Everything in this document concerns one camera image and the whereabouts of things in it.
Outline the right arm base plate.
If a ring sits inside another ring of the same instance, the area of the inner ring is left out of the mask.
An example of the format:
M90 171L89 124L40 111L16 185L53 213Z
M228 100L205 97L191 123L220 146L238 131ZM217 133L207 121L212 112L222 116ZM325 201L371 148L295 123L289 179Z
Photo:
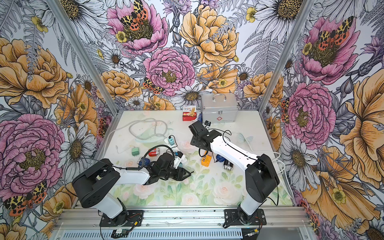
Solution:
M252 215L247 215L241 209L225 209L224 228L230 226L264 226L267 224L264 210L257 209Z

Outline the green plug adapter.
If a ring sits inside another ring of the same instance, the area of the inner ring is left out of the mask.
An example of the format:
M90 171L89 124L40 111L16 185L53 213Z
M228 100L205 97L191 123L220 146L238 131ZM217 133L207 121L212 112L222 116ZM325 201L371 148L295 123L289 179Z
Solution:
M138 147L132 148L132 156L133 157L138 156L139 154L140 154L140 148L138 148Z

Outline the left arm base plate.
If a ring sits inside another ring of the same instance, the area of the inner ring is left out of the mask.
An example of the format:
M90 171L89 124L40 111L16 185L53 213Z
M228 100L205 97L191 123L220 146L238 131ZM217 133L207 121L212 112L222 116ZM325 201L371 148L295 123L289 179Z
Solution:
M109 218L106 214L102 215L100 227L140 227L144 216L143 210L124 210L117 217Z

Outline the white power strip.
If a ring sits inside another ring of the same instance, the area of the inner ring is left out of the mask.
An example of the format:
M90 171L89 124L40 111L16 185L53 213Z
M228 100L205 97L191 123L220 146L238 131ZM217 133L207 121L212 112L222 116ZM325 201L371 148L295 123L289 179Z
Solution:
M166 145L168 147L171 148L171 150L174 152L175 154L175 159L174 159L174 168L175 169L178 169L178 168L181 168L183 166L184 163L187 162L187 158L186 158L186 155L178 148L178 145L177 145L177 142L176 142L176 138L174 135L170 135L172 137L174 137L175 139L175 145L174 146L171 146L169 143L168 143L168 137L165 138L164 142L166 143Z

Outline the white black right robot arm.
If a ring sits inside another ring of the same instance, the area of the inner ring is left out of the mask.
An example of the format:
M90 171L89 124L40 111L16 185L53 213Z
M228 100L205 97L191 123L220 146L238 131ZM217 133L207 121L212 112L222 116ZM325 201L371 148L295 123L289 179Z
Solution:
M222 156L245 172L247 195L238 207L243 222L252 219L266 198L280 184L280 179L269 156L257 156L226 140L223 133L206 129L201 122L189 125L191 145Z

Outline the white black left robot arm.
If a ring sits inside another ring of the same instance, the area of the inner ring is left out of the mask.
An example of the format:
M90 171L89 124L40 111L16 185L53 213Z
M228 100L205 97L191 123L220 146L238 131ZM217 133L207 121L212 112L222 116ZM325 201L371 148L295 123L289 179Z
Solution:
M81 206L95 208L102 213L101 227L120 227L132 220L122 200L110 194L114 186L125 184L149 186L159 180L169 179L182 182L192 175L179 166L183 154L175 153L167 145L164 145L167 149L165 153L156 161L146 164L145 159L149 153L161 147L162 145L157 145L150 148L141 157L142 162L138 167L122 168L112 164L109 159L102 159L74 178L72 185Z

